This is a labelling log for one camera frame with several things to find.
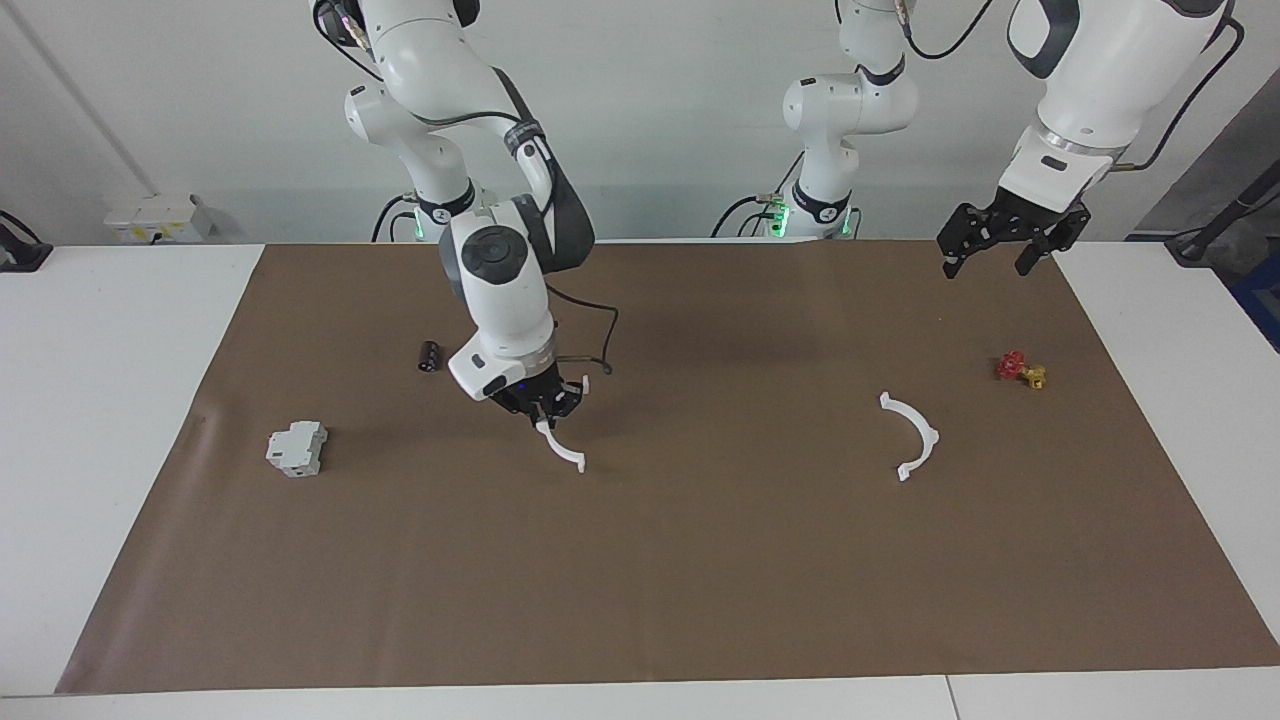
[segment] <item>white table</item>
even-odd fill
[[[260,252],[61,249],[35,275],[0,275],[0,717],[1280,717],[1280,667],[38,697],[70,656]],[[1212,274],[1178,268],[1162,247],[1084,245],[1060,263],[1280,637],[1280,356]]]

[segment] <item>blue object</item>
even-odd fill
[[[1280,252],[1272,254],[1249,277],[1231,287],[1235,301],[1280,350]]]

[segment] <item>brown mat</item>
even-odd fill
[[[434,249],[270,247],[58,691],[1280,665],[1057,268],[1011,263],[602,247],[556,281],[623,307],[579,477],[417,372],[472,332]],[[1051,389],[992,379],[1015,347]],[[908,484],[884,389],[942,432]],[[262,459],[298,419],[320,478]]]

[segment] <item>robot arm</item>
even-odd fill
[[[904,129],[920,104],[920,92],[906,74],[906,42],[895,1],[840,0],[840,42],[855,70],[800,79],[783,101],[787,126],[805,143],[800,178],[786,193],[787,236],[837,233],[849,213],[859,165],[849,138]]]
[[[348,96],[348,120],[404,161],[420,218],[439,227],[445,274],[477,328],[449,361],[454,379],[474,400],[554,428],[585,388],[561,378],[543,275],[581,265],[595,234],[515,85],[467,45],[462,28],[476,19],[477,0],[308,3],[326,35],[369,53],[381,76],[379,87]],[[531,192],[477,205],[461,151],[434,135],[458,124],[502,137]]]
[[[1230,0],[1019,0],[1018,60],[1044,79],[1036,122],[986,209],[961,205],[938,236],[947,277],[1000,242],[1029,242],[1028,274],[1069,250],[1091,215],[1082,196],[1114,168],[1230,17]]]

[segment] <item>white junction box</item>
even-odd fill
[[[293,423],[271,436],[266,460],[289,478],[314,478],[320,474],[320,450],[328,439],[329,430],[320,423]]]
[[[115,240],[125,245],[205,242],[214,223],[193,195],[157,195],[136,208],[111,210],[104,220]]]

